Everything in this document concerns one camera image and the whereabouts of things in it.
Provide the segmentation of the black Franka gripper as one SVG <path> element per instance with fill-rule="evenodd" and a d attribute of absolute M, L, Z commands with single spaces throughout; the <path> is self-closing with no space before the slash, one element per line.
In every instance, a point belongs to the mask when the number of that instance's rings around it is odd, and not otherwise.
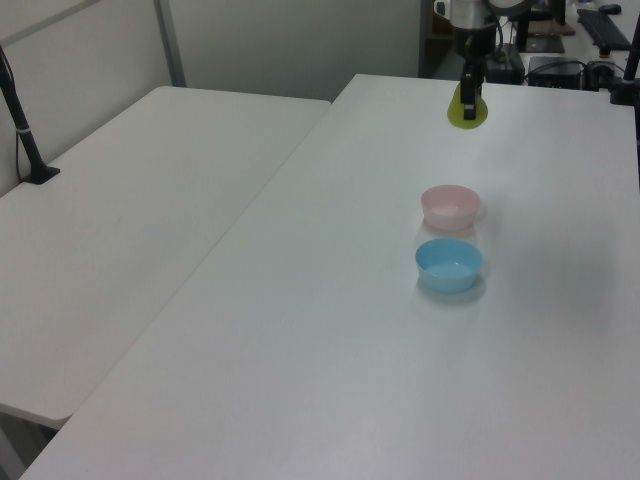
<path fill-rule="evenodd" d="M 479 104 L 483 84 L 482 65 L 494 53 L 494 24 L 466 29 L 453 26 L 453 45 L 456 54 L 466 62 L 460 76 L 460 103 L 463 119 L 479 119 Z"/>

